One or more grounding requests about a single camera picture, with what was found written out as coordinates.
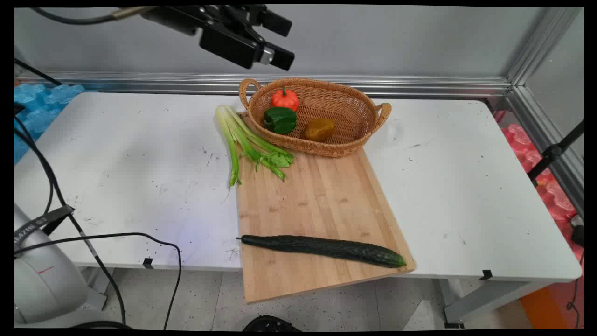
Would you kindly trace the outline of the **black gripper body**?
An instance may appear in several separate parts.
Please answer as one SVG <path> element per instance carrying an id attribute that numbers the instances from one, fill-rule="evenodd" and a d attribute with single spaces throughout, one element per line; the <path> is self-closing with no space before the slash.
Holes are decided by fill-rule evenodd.
<path id="1" fill-rule="evenodd" d="M 196 35 L 198 30 L 203 35 L 236 36 L 226 27 L 228 19 L 222 13 L 221 6 L 159 6 L 141 13 L 140 16 L 188 36 Z"/>

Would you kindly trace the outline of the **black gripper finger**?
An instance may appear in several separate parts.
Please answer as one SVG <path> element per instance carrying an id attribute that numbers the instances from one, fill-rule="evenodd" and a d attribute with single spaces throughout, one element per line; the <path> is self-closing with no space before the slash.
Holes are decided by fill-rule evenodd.
<path id="1" fill-rule="evenodd" d="M 260 63 L 289 71 L 296 57 L 293 52 L 263 40 L 259 35 L 245 37 L 212 21 L 202 29 L 200 47 L 246 70 Z"/>
<path id="2" fill-rule="evenodd" d="M 229 28 L 243 37 L 260 37 L 254 26 L 262 26 L 281 36 L 288 36 L 292 22 L 267 6 L 229 6 Z"/>

